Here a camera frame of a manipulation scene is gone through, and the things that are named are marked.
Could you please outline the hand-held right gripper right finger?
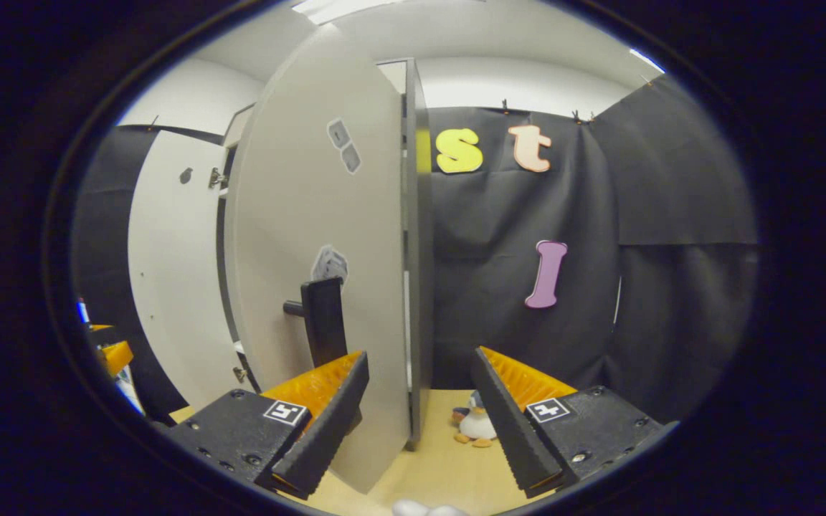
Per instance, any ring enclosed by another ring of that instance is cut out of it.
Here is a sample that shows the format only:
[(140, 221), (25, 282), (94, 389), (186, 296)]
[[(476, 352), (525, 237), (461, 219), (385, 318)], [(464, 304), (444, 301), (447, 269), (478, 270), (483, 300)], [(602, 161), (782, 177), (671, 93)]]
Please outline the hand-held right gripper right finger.
[(584, 390), (486, 347), (472, 378), (526, 497), (570, 489), (646, 454), (678, 427), (603, 385)]

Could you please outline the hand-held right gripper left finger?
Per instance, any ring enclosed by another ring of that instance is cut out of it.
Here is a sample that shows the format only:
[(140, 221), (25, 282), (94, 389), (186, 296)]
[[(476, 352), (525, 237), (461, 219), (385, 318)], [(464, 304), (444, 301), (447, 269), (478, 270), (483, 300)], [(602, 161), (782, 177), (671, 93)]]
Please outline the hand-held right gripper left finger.
[(169, 437), (243, 484), (305, 500), (353, 430), (368, 382), (368, 356), (358, 350), (262, 394), (229, 390)]

